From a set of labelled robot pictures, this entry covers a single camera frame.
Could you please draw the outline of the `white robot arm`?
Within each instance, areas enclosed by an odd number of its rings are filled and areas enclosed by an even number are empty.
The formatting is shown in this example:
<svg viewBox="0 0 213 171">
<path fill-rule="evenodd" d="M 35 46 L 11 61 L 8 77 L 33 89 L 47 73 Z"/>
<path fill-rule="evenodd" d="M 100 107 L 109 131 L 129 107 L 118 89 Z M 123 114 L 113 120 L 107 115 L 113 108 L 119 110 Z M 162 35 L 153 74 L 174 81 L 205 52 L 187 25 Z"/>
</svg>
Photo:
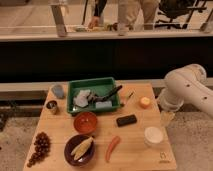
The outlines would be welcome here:
<svg viewBox="0 0 213 171">
<path fill-rule="evenodd" d="M 203 84 L 206 79 L 206 70 L 199 64 L 186 65 L 166 74 L 165 87 L 157 97 L 164 127 L 170 124 L 185 101 L 213 118 L 213 90 Z"/>
</svg>

